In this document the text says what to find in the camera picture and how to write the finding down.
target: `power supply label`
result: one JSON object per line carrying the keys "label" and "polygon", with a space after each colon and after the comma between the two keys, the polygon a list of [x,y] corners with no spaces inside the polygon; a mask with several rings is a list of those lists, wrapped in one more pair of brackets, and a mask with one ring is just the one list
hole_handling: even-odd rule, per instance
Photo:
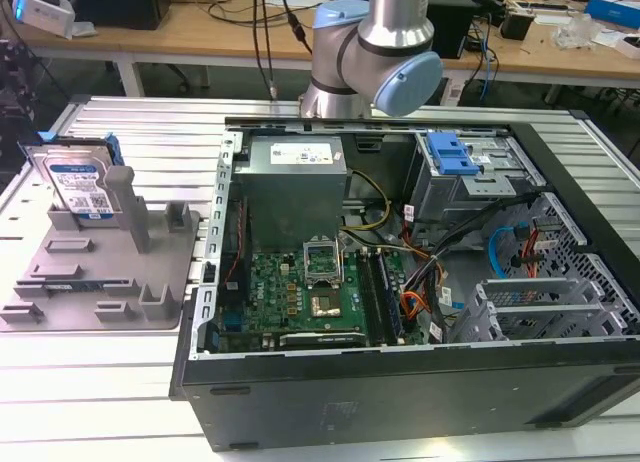
{"label": "power supply label", "polygon": [[96,219],[113,214],[107,192],[97,184],[100,173],[95,166],[51,165],[49,173],[60,197],[74,214],[89,214],[89,218]]}
{"label": "power supply label", "polygon": [[273,144],[271,163],[274,165],[333,164],[331,144]]}

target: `aluminum extrusion table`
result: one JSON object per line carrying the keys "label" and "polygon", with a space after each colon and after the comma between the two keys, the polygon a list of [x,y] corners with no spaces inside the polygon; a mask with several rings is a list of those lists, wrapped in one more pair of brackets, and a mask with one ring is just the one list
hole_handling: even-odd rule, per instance
{"label": "aluminum extrusion table", "polygon": [[[136,171],[134,189],[150,207],[184,199],[208,214],[225,116],[296,112],[296,104],[289,102],[95,97],[68,106],[53,129],[75,136],[115,133],[126,163]],[[412,117],[463,121],[488,115],[531,123],[640,254],[640,174],[591,122],[560,111],[477,108],[430,107]],[[51,191],[27,166],[0,196],[0,297],[6,297],[46,233],[50,198]],[[200,237],[190,270],[194,280],[203,244]],[[2,459],[113,461],[133,460],[135,454],[154,462],[175,462],[185,455],[202,462],[640,457],[640,396],[574,430],[214,454],[189,404],[167,396],[177,337],[177,329],[0,335]]]}

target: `blue cable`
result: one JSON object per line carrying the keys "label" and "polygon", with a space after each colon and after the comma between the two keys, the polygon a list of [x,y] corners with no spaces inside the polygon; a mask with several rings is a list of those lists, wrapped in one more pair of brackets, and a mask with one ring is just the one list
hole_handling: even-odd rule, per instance
{"label": "blue cable", "polygon": [[500,227],[496,229],[491,238],[489,239],[489,246],[487,247],[487,252],[489,253],[489,262],[491,263],[491,268],[496,273],[498,277],[501,279],[506,279],[507,274],[504,273],[502,267],[500,267],[500,263],[498,262],[498,254],[496,252],[496,243],[498,241],[498,235],[502,232],[513,232],[513,227]]}

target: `orange wire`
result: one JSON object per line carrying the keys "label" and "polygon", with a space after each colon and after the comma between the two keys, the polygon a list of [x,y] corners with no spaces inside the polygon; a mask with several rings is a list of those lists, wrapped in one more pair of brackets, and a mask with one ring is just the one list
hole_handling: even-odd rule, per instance
{"label": "orange wire", "polygon": [[[407,297],[412,297],[416,300],[416,306],[411,311],[409,311],[409,304],[407,304],[407,301],[406,301]],[[423,300],[422,297],[420,297],[418,294],[416,294],[413,291],[407,291],[403,293],[401,300],[402,300],[401,302],[402,308],[407,314],[407,317],[409,318],[409,320],[413,319],[416,316],[416,314],[420,312],[420,309],[422,308],[425,309],[427,312],[431,313],[431,308],[429,307],[429,304],[425,302],[425,300]]]}

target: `hard drive label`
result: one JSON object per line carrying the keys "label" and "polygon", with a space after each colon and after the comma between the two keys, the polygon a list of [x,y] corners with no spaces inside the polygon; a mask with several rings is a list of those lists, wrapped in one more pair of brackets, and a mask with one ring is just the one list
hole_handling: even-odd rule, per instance
{"label": "hard drive label", "polygon": [[106,191],[98,187],[100,174],[95,166],[51,165],[49,172],[58,193],[74,214],[113,214]]}

